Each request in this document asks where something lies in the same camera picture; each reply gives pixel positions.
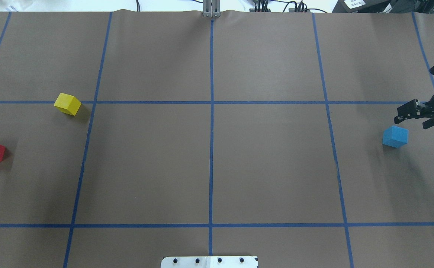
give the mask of metal bracket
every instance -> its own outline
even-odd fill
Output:
[[[220,0],[203,0],[204,17],[220,17]]]

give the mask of horizontal blue line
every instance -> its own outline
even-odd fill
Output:
[[[53,100],[0,100],[0,104],[50,104],[55,103]],[[92,100],[84,100],[81,103],[90,104],[93,103]],[[157,105],[209,105],[212,104],[210,101],[166,101],[166,100],[98,100],[97,104],[157,104]],[[313,101],[313,100],[295,100],[295,101],[245,101],[245,100],[236,100],[236,101],[215,101],[213,102],[216,105],[325,105],[324,101]],[[383,102],[383,101],[329,101],[327,102],[330,105],[403,105],[407,102]]]
[[[69,228],[70,224],[0,223],[0,228]]]
[[[75,224],[75,228],[208,228],[206,223],[177,224]]]
[[[434,226],[434,222],[368,222],[348,223],[349,227],[383,227],[383,226]]]
[[[208,223],[178,224],[22,224],[0,223],[0,228],[208,228]],[[213,228],[344,227],[344,223],[215,223]],[[434,226],[434,222],[362,222],[348,227]]]
[[[215,223],[214,228],[344,227],[343,223]]]

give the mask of blue cube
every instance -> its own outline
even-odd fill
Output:
[[[384,131],[384,138],[382,144],[387,146],[399,148],[409,142],[409,130],[392,126]]]

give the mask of sticker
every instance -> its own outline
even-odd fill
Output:
[[[365,5],[364,0],[344,0],[344,3],[346,3],[347,7],[350,9]]]

